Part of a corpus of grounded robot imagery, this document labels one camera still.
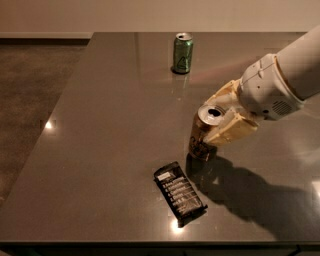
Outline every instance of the dark gray table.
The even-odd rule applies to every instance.
[[[320,97],[208,163],[187,158],[193,115],[217,89],[301,33],[95,33],[0,211],[0,242],[316,242]],[[207,213],[183,229],[153,173],[178,161]]]

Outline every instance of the floor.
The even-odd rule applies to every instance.
[[[86,45],[0,45],[0,207]]]

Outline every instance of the can lid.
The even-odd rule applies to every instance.
[[[176,34],[176,38],[178,38],[179,40],[182,40],[182,41],[189,41],[192,39],[192,35],[190,33],[178,33]]]
[[[202,105],[198,109],[198,116],[206,124],[219,125],[223,120],[224,111],[217,106]]]

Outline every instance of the black package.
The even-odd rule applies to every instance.
[[[186,219],[200,216],[207,208],[182,172],[178,162],[160,168],[154,173],[154,178],[178,219],[180,227],[184,225]]]

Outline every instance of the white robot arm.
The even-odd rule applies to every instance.
[[[207,111],[206,118],[215,125],[203,141],[221,146],[257,130],[260,120],[279,120],[301,109],[320,92],[319,80],[320,26],[265,55],[209,98],[198,114]]]

